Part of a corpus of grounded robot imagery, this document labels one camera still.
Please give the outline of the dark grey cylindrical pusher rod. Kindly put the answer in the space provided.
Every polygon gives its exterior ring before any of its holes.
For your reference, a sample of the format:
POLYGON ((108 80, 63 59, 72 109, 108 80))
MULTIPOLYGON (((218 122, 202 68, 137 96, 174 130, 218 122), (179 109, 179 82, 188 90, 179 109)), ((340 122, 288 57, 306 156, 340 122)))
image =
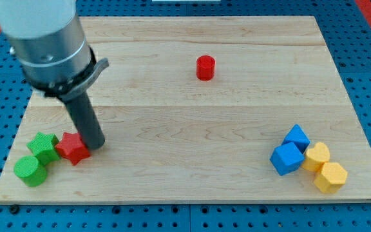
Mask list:
POLYGON ((64 103, 81 140, 89 150, 105 143, 105 136, 86 92, 64 103))

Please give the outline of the grey tool mounting clamp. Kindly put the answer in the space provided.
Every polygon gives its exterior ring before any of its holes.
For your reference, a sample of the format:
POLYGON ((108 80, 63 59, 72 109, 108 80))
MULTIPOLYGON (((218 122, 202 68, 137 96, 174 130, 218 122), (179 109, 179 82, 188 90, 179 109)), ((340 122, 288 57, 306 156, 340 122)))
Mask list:
POLYGON ((90 47, 90 61, 85 68, 72 74, 68 65, 48 66, 33 73, 24 70, 26 80, 45 97, 55 97, 60 101, 71 101, 86 93, 86 90, 98 79, 103 70, 109 66, 107 58, 96 60, 90 47))

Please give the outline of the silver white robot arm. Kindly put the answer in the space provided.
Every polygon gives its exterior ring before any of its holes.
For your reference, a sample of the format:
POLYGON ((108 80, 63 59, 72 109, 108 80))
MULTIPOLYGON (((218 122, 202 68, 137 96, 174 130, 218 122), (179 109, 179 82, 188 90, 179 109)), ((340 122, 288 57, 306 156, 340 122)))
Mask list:
POLYGON ((65 105, 90 150, 101 148, 105 137, 87 90, 109 61, 97 60, 75 0, 0 0, 0 28, 30 85, 65 105))

